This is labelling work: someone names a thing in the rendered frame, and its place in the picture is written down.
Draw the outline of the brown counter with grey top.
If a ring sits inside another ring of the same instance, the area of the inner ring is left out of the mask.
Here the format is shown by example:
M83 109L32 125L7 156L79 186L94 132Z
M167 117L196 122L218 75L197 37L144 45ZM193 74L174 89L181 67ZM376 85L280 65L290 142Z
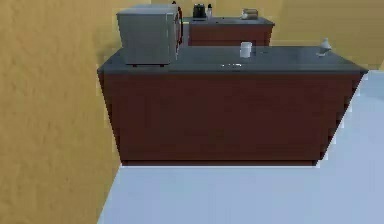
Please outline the brown counter with grey top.
M190 46L163 67L116 52L97 74L122 164L316 165L367 72L317 52Z

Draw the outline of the white cup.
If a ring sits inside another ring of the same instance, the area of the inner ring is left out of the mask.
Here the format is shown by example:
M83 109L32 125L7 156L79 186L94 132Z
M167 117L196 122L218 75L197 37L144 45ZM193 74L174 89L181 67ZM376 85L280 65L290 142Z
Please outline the white cup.
M240 44L240 57L249 58L251 56L253 44L251 42L242 42Z

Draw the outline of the small brown counter grey top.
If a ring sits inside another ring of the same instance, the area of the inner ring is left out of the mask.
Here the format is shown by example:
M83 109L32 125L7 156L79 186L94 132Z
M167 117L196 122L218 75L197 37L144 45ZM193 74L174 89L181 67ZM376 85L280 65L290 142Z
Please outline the small brown counter grey top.
M190 46L239 46L242 42L268 46L275 26L263 17L256 20L214 17L200 21L187 17L186 21L184 34Z

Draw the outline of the grey microwave oven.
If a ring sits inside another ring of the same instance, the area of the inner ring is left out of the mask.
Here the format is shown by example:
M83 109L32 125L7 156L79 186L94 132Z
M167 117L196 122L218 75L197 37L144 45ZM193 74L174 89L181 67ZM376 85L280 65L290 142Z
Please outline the grey microwave oven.
M116 16L126 64L167 65L177 59L181 40L177 4L138 4Z

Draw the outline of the black coffee machine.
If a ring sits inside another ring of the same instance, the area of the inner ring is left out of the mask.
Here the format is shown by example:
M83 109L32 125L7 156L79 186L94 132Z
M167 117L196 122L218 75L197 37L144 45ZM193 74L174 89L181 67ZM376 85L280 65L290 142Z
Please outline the black coffee machine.
M206 17L205 5L197 3L193 7L193 17L195 19L203 19Z

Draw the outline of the grey spray bottle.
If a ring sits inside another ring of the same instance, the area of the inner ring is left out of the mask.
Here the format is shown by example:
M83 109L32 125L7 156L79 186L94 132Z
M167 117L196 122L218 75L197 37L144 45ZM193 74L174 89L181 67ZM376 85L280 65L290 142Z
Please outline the grey spray bottle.
M332 46L329 43L329 40L327 38L324 38L322 43L319 45L319 50L317 52L317 55L320 57L323 57L326 55L327 52L332 50Z

